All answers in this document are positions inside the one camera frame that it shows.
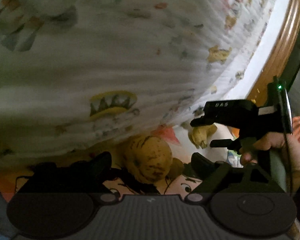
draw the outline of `printed pattern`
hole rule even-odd
[[[243,77],[274,3],[0,0],[0,158],[192,118]]]

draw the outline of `bedsheet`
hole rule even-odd
[[[178,124],[243,77],[275,0],[0,0],[0,167]]]

